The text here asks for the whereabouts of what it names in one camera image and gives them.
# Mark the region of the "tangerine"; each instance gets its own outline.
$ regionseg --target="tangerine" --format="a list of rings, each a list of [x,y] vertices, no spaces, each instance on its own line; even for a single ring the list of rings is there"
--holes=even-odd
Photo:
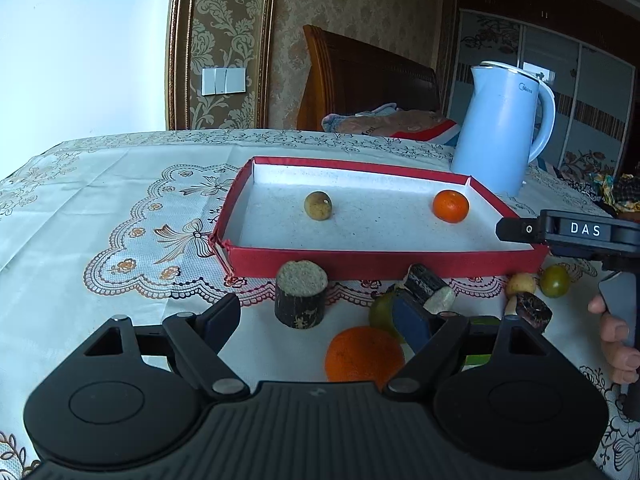
[[[329,382],[373,381],[380,390],[403,366],[404,353],[398,341],[370,326],[340,332],[329,343],[324,358]]]
[[[457,224],[469,213],[469,200],[462,193],[446,189],[433,199],[433,214],[440,220]]]

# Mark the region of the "wooden headboard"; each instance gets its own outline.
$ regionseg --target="wooden headboard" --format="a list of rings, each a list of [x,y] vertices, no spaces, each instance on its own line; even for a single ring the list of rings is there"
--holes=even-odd
[[[396,103],[405,110],[439,110],[433,69],[376,46],[305,25],[311,71],[298,111],[299,130],[321,131],[334,113],[353,115]]]

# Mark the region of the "human hand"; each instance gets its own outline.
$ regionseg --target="human hand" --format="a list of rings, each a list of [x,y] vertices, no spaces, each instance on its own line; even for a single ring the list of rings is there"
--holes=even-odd
[[[611,380],[616,384],[635,383],[638,380],[640,352],[622,344],[629,334],[629,327],[623,320],[613,317],[607,311],[607,306],[600,295],[589,303],[589,312],[602,314],[600,346],[607,362],[613,367]]]

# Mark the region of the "lime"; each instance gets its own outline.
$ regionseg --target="lime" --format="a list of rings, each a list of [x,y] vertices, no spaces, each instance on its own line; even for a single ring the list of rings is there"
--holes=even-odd
[[[369,326],[384,330],[395,337],[400,344],[404,344],[404,338],[394,326],[393,305],[394,294],[392,292],[378,296],[369,307]]]
[[[547,267],[540,276],[540,290],[548,298],[564,296],[571,285],[569,273],[562,265]]]

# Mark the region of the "white tablecloth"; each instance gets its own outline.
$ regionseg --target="white tablecloth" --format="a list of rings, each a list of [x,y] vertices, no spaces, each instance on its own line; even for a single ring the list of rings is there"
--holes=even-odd
[[[181,310],[201,312],[207,302],[235,292],[245,308],[220,355],[244,380],[251,386],[268,379],[325,380],[321,363],[309,356],[323,356],[340,330],[366,324],[372,293],[388,283],[333,284],[335,306],[310,338],[310,331],[274,320],[273,283],[226,278],[204,239],[249,158],[286,155],[449,171],[451,154],[445,146],[381,137],[206,130],[73,140],[32,159],[0,182],[0,478],[20,478],[37,459],[22,423],[27,396],[113,314],[158,324]],[[517,199],[502,198],[521,216],[546,208],[604,214],[533,166]],[[545,335],[609,403],[610,424],[596,464],[612,478],[640,480],[640,425],[620,413],[619,388],[607,379],[600,353],[598,319],[586,308],[600,267],[563,263],[575,283],[565,297],[545,298],[554,313]],[[502,315],[504,277],[448,281],[458,292],[455,310]],[[292,351],[302,341],[311,352]],[[287,365],[278,365],[285,356]]]

